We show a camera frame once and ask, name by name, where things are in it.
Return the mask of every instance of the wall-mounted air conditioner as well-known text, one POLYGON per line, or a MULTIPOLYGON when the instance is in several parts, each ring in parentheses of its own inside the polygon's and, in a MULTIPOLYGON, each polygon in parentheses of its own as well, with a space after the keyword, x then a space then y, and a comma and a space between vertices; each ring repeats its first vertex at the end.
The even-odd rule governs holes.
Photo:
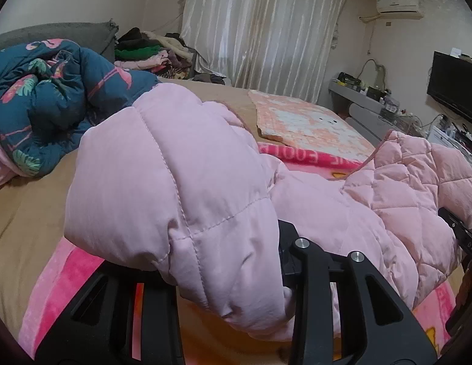
POLYGON ((381 18, 422 19, 420 0, 376 0, 376 9, 381 18))

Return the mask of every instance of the black clamp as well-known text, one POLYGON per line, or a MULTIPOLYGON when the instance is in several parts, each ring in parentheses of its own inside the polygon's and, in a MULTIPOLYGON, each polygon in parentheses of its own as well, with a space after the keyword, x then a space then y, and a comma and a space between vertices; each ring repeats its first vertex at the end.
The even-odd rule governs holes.
MULTIPOLYGON (((472 232, 461 219, 445 208, 439 209, 439 216, 452 228, 458 245, 467 254, 463 262, 463 266, 467 268, 472 262, 472 232)), ((446 323, 446 330, 451 335, 451 340, 442 350, 438 364, 456 365, 458 358, 463 363, 472 363, 472 289, 466 303, 453 310, 446 323)))
POLYGON ((184 365, 177 291, 158 272, 105 261, 69 302, 42 340, 41 365, 184 365), (133 359, 136 286, 143 283, 140 350, 133 359))
POLYGON ((342 334, 342 359, 335 364, 436 363, 435 348, 412 312, 361 252, 327 253, 299 238, 292 224, 279 224, 283 281, 297 292, 289 365, 333 363, 331 282, 342 334))

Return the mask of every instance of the white curtain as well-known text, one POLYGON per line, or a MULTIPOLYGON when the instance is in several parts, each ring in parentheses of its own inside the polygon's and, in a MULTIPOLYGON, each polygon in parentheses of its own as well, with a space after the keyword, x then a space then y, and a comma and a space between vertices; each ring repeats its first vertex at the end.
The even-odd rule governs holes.
POLYGON ((236 87, 317 103, 345 0, 187 0, 182 37, 196 69, 236 87))

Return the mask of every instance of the television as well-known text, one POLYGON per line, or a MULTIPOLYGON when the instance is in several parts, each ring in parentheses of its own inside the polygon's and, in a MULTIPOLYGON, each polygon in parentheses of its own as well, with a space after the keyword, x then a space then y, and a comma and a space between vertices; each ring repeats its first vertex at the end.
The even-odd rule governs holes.
POLYGON ((435 52, 427 93, 472 123, 472 63, 435 52))

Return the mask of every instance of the quilted pink jacket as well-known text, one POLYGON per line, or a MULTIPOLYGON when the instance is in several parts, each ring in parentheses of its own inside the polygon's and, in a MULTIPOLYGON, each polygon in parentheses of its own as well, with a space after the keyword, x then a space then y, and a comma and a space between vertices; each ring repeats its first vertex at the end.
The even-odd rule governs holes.
MULTIPOLYGON (((278 219, 328 252, 363 252, 413 307, 461 256, 442 206, 472 228, 472 169, 455 150, 393 132, 359 171, 327 181, 260 155, 223 104, 160 84, 84 135, 65 236, 158 269, 237 329, 289 340, 278 219)), ((334 312, 338 332, 337 302, 334 312)))

